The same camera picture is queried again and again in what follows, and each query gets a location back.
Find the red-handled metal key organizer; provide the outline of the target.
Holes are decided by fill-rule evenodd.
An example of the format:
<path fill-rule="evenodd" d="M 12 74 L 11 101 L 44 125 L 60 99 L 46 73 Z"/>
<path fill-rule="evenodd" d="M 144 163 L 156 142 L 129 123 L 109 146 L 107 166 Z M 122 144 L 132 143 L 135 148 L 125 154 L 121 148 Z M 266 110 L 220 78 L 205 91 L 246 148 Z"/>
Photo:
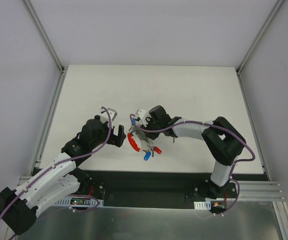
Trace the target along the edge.
<path fill-rule="evenodd" d="M 136 126 L 132 126 L 129 129 L 127 139 L 132 148 L 137 152 L 154 153 L 157 150 L 153 141 L 145 135 L 144 131 Z"/>

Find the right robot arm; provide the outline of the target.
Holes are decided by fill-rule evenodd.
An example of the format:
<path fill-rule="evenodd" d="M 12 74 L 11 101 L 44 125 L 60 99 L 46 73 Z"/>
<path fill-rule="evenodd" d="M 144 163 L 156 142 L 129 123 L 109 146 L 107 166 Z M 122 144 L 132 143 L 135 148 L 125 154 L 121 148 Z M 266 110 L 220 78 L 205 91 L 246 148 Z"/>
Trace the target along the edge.
<path fill-rule="evenodd" d="M 158 105 L 149 111 L 139 109 L 131 115 L 134 132 L 130 138 L 138 136 L 141 140 L 139 151 L 158 153 L 153 141 L 164 134 L 166 137 L 191 138 L 203 141 L 215 159 L 210 179 L 198 187 L 204 197 L 216 199 L 227 190 L 227 183 L 233 171 L 233 164 L 246 147 L 246 140 L 224 117 L 200 122 L 187 120 L 180 116 L 170 117 L 165 109 Z"/>

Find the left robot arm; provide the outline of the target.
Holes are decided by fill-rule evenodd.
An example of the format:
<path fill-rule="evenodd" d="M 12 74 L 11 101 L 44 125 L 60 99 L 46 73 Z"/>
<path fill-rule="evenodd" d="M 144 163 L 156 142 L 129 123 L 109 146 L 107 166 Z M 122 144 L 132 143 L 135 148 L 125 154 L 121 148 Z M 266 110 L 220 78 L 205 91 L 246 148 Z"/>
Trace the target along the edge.
<path fill-rule="evenodd" d="M 79 166 L 106 144 L 122 146 L 126 135 L 122 125 L 114 135 L 116 116 L 115 110 L 102 107 L 101 113 L 88 120 L 48 166 L 15 189 L 3 189 L 0 192 L 0 222 L 21 235 L 60 199 L 74 193 L 87 195 L 89 176 Z"/>

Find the red key tag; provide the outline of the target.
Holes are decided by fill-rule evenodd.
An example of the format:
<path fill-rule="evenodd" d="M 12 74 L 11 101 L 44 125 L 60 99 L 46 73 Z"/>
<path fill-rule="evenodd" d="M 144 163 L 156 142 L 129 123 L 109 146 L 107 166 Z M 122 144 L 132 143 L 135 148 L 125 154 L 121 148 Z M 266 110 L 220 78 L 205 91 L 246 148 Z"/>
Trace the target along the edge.
<path fill-rule="evenodd" d="M 162 151 L 158 147 L 155 147 L 154 151 L 159 155 L 162 153 Z"/>

